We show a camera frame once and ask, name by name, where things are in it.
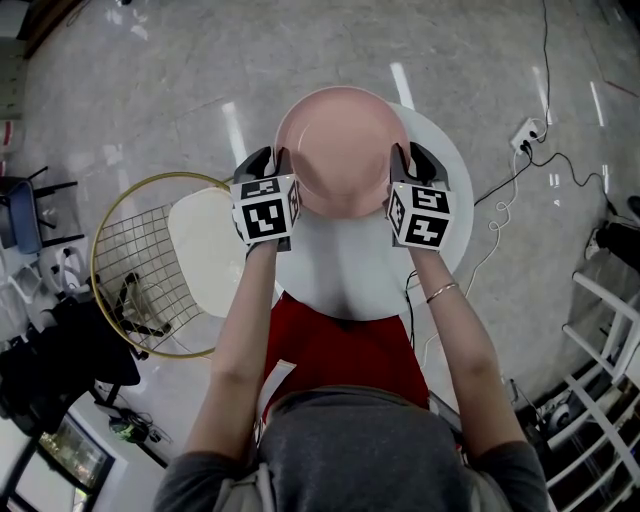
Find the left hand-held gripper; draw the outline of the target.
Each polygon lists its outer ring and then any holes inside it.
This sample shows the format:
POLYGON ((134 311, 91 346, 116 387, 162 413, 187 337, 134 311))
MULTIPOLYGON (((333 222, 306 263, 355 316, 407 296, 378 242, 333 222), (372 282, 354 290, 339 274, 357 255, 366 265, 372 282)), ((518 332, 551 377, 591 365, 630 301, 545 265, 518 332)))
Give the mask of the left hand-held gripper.
POLYGON ((230 187, 232 218, 249 251, 275 241, 278 252, 289 252, 301 210, 299 185, 291 174, 291 154, 286 147, 281 147, 276 155, 276 176, 265 178, 271 155, 271 147, 263 147, 234 171, 237 184, 230 187))

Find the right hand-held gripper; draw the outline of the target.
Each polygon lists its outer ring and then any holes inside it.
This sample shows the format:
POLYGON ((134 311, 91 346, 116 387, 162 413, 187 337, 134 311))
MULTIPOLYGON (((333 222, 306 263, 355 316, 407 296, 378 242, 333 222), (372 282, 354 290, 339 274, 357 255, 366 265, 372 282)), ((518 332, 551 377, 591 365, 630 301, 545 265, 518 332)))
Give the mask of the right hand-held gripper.
POLYGON ((387 206, 392 245, 441 250, 452 230, 456 195, 447 190, 447 171, 433 153, 411 141, 410 156, 409 176, 419 185, 404 183, 404 151, 398 143, 393 144, 389 178, 393 184, 387 206))

